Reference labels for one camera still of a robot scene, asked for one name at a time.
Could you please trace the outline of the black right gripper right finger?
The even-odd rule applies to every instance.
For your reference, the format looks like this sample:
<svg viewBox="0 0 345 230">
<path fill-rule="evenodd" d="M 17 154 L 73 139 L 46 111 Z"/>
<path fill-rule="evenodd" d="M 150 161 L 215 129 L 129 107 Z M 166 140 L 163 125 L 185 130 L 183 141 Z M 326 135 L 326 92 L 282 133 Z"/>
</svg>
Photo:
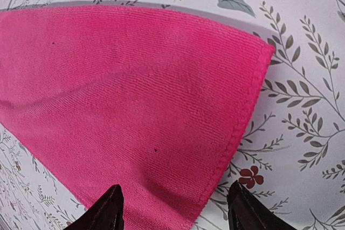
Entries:
<svg viewBox="0 0 345 230">
<path fill-rule="evenodd" d="M 227 204 L 230 230 L 293 230 L 238 181 L 229 188 Z"/>
</svg>

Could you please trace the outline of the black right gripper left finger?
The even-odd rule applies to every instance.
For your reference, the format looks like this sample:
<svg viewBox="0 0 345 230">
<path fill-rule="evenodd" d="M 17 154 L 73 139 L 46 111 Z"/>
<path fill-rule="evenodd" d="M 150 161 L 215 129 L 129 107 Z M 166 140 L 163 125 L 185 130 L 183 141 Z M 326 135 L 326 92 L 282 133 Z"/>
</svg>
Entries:
<svg viewBox="0 0 345 230">
<path fill-rule="evenodd" d="M 124 230 L 124 197 L 120 185 L 111 186 L 66 230 Z"/>
</svg>

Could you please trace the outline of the pink towel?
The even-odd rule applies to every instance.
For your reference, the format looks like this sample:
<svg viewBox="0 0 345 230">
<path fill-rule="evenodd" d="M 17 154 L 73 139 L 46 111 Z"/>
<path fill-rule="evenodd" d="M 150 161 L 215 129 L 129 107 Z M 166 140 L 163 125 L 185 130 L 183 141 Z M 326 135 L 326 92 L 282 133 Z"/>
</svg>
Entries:
<svg viewBox="0 0 345 230">
<path fill-rule="evenodd" d="M 1 124 L 126 229 L 190 229 L 236 152 L 273 46 L 202 17 L 115 5 L 1 13 Z"/>
</svg>

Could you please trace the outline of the floral tablecloth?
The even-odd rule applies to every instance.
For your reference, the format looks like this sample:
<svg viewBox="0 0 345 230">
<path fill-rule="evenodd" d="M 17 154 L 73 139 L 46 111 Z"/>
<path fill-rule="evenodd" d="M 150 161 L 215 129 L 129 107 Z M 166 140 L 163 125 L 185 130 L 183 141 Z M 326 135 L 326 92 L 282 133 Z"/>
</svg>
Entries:
<svg viewBox="0 0 345 230">
<path fill-rule="evenodd" d="M 194 229 L 228 229 L 236 180 L 296 229 L 344 229 L 344 0 L 1 0 L 1 10 L 83 4 L 194 13 L 276 49 L 241 144 Z"/>
</svg>

